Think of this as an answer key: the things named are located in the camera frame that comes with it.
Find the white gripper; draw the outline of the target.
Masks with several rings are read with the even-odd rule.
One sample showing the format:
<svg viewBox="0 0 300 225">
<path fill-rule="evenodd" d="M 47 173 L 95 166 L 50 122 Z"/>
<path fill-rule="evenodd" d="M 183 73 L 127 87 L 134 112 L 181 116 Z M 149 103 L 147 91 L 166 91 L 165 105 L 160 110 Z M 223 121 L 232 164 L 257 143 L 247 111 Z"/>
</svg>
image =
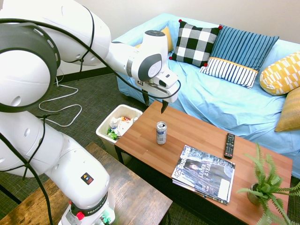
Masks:
<svg viewBox="0 0 300 225">
<path fill-rule="evenodd" d="M 142 96 L 146 106 L 149 105 L 150 96 L 162 100 L 161 113 L 164 113 L 168 107 L 168 103 L 174 103 L 177 100 L 177 92 L 179 91 L 177 82 L 167 87 L 167 84 L 162 80 L 150 79 L 146 82 L 137 80 L 136 85 L 142 89 Z"/>
</svg>

